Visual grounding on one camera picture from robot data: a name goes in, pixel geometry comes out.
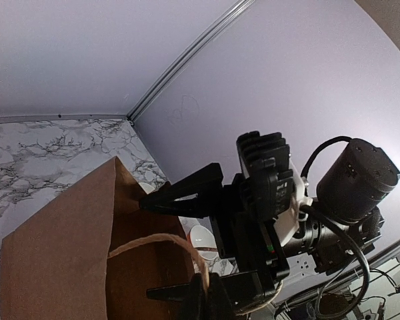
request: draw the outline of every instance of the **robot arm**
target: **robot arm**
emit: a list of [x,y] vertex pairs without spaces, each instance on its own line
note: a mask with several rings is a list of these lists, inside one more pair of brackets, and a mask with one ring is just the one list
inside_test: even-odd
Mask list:
[[[320,150],[348,142],[317,186],[307,196],[305,180]],[[243,314],[268,301],[289,275],[287,257],[308,253],[316,272],[332,274],[352,261],[351,248],[313,215],[348,235],[364,253],[374,249],[383,218],[377,208],[396,186],[400,172],[385,152],[361,139],[336,138],[322,144],[301,175],[291,164],[281,133],[247,133],[237,140],[241,173],[222,185],[218,163],[212,163],[164,192],[140,201],[163,214],[211,220],[221,258],[235,258],[240,273],[222,278],[233,310]],[[149,290],[152,299],[180,301],[188,285]]]

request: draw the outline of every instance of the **white bowl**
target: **white bowl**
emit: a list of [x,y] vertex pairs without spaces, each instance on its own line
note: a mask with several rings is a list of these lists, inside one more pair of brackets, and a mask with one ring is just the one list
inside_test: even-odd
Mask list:
[[[191,242],[194,248],[206,247],[216,249],[216,241],[212,232],[202,225],[195,225],[188,233],[188,241]],[[205,260],[214,260],[218,256],[218,252],[199,251],[200,256]]]

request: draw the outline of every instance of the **brown paper bag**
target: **brown paper bag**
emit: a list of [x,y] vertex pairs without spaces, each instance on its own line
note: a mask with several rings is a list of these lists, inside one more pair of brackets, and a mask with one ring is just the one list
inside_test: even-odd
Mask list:
[[185,236],[178,218],[140,210],[144,195],[114,158],[4,238],[2,320],[174,319],[178,304],[148,300],[145,291],[189,282],[184,250],[152,243],[107,260],[139,237]]

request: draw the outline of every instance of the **marble pattern surface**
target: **marble pattern surface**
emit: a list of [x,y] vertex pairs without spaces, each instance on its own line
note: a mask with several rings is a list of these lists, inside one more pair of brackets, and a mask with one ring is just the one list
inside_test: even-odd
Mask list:
[[[36,121],[0,125],[1,239],[74,182],[113,156],[139,182],[158,187],[164,174],[127,121]],[[199,223],[182,219],[185,227]],[[228,261],[212,261],[228,273]]]

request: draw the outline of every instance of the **lavender wall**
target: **lavender wall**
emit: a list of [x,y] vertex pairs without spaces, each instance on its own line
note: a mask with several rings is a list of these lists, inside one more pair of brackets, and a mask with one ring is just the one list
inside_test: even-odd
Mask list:
[[[171,181],[212,161],[230,181],[239,170],[235,140],[252,130],[282,131],[298,168],[336,135],[369,140],[400,168],[400,52],[353,1],[258,0],[135,128]],[[312,186],[342,148],[320,155]],[[381,210],[387,222],[375,253],[400,239],[400,184]],[[282,297],[320,280],[298,281]]]
[[236,0],[0,0],[0,117],[125,115]]

